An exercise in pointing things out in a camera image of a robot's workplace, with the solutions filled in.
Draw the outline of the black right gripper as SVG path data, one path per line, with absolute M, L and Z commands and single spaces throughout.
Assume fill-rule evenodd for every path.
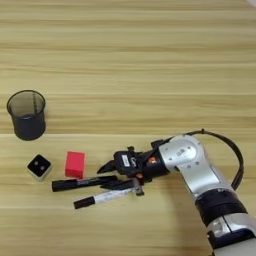
M 132 169 L 128 171 L 127 176 L 129 178 L 138 177 L 145 182 L 151 182 L 154 178 L 158 178 L 169 173 L 165 167 L 162 156 L 159 151 L 159 147 L 165 143 L 165 140 L 157 140 L 151 143 L 152 149 L 147 152 L 135 152 L 133 147 L 128 148 L 130 154 L 129 160 L 132 164 Z M 113 160 L 108 161 L 101 166 L 97 171 L 98 174 L 107 172 L 113 172 L 116 170 L 115 162 Z M 125 190 L 132 189 L 137 196 L 143 196 L 144 191 L 142 186 L 144 185 L 137 178 L 129 180 L 115 180 L 109 183 L 103 184 L 103 189 L 108 190 Z

